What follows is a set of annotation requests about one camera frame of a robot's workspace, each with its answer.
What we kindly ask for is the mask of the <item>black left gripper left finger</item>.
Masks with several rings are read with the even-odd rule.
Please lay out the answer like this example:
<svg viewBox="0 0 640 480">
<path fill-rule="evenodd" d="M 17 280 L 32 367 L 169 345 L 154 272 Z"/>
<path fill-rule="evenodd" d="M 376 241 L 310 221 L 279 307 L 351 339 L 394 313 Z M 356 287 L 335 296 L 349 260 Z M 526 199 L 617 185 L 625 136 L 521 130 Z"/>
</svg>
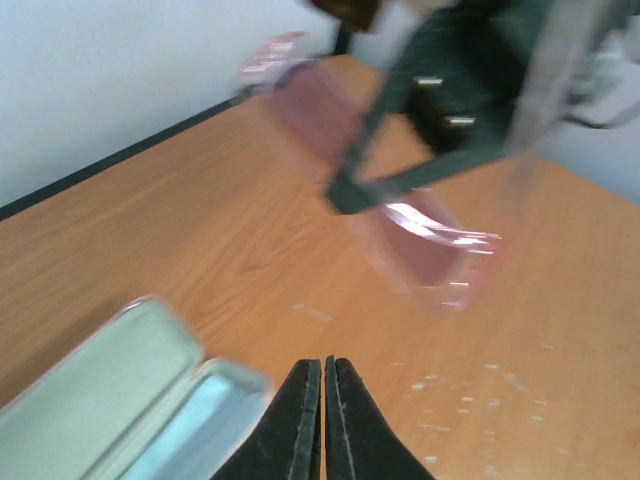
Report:
<svg viewBox="0 0 640 480">
<path fill-rule="evenodd" d="M 297 361 L 244 443 L 216 479 L 320 477 L 321 362 Z"/>
</svg>

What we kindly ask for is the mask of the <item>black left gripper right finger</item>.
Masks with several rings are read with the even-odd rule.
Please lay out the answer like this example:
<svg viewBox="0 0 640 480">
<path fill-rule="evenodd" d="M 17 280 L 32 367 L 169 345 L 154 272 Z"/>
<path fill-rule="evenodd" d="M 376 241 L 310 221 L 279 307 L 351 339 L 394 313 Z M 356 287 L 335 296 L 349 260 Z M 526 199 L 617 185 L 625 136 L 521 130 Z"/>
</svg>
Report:
<svg viewBox="0 0 640 480">
<path fill-rule="evenodd" d="M 329 479 L 430 479 L 386 422 L 354 365 L 325 362 L 325 456 Z"/>
</svg>

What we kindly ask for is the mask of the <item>transparent pink sunglasses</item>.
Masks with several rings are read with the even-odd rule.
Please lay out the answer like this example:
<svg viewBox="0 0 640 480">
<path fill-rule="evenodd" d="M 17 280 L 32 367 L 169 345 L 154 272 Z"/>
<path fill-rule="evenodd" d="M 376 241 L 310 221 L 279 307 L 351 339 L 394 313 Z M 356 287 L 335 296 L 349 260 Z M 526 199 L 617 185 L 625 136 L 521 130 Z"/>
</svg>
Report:
<svg viewBox="0 0 640 480">
<path fill-rule="evenodd" d="M 471 228 L 427 181 L 401 182 L 400 155 L 384 146 L 394 128 L 437 166 L 464 136 L 455 118 L 420 120 L 409 107 L 400 120 L 388 111 L 371 127 L 354 96 L 321 60 L 310 35 L 287 32 L 242 67 L 238 98 L 274 154 L 303 166 L 322 184 L 330 206 L 354 218 L 374 266 L 399 288 L 439 308 L 459 308 L 479 285 L 503 238 Z"/>
</svg>

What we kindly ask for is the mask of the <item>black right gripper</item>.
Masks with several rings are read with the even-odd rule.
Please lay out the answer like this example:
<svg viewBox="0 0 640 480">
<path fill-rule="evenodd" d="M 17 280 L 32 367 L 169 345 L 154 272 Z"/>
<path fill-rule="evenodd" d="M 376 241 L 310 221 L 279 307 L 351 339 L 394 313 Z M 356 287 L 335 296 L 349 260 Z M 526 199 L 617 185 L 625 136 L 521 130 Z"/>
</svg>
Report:
<svg viewBox="0 0 640 480">
<path fill-rule="evenodd" d="M 427 16 L 357 118 L 327 189 L 335 209 L 357 214 L 501 159 L 550 8 L 459 1 Z"/>
</svg>

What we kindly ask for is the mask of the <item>light blue cleaning cloth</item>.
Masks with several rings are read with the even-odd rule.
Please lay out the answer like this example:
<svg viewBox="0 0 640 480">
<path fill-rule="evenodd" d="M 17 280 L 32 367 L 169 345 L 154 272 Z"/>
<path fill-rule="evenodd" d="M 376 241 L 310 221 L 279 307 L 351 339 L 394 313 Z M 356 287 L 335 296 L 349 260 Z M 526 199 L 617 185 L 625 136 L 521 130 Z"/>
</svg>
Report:
<svg viewBox="0 0 640 480">
<path fill-rule="evenodd" d="M 205 379 L 164 429 L 121 475 L 123 479 L 207 479 L 239 432 L 243 395 L 231 381 Z"/>
</svg>

